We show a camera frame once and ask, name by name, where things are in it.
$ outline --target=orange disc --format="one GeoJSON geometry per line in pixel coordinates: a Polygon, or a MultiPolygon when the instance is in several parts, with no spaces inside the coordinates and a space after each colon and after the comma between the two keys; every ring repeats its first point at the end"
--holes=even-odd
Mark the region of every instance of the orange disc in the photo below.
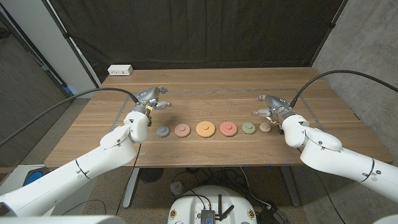
{"type": "Polygon", "coordinates": [[[197,133],[200,137],[208,138],[216,132],[216,127],[212,122],[202,121],[197,125],[197,133]]]}

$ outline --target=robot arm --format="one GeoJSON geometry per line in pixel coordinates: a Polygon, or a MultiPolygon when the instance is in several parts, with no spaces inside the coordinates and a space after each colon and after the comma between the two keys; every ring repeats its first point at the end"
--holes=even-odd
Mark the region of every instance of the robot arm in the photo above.
{"type": "Polygon", "coordinates": [[[289,103],[276,96],[259,96],[268,108],[255,114],[278,124],[290,147],[303,147],[300,156],[309,167],[355,180],[398,203],[398,167],[343,148],[339,139],[317,128],[292,110],[289,103]]]}
{"type": "Polygon", "coordinates": [[[155,87],[142,92],[134,110],[124,119],[124,125],[105,135],[96,149],[29,185],[0,195],[0,208],[5,207],[0,209],[0,216],[43,215],[90,179],[133,160],[137,156],[133,144],[143,143],[147,139],[150,111],[170,106],[158,101],[159,93],[166,91],[163,87],[155,87]]]}

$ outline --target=pink disc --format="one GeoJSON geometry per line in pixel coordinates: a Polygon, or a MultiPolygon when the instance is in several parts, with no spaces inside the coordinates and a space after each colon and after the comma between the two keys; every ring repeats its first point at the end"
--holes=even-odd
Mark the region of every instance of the pink disc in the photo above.
{"type": "Polygon", "coordinates": [[[176,136],[184,138],[191,133],[191,128],[187,124],[179,124],[175,127],[174,133],[176,136]]]}

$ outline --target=white wall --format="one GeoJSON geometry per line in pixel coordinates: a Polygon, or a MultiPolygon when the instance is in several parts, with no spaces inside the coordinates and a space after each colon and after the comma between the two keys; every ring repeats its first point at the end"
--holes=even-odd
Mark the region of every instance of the white wall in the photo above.
{"type": "Polygon", "coordinates": [[[95,88],[41,0],[0,2],[73,93],[95,88]]]}

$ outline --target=electrical outlet box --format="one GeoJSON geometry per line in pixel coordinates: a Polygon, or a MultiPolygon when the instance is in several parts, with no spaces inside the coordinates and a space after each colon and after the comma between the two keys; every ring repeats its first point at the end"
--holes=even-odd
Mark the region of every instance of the electrical outlet box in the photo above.
{"type": "Polygon", "coordinates": [[[108,68],[110,75],[131,75],[131,65],[111,65],[108,68]]]}

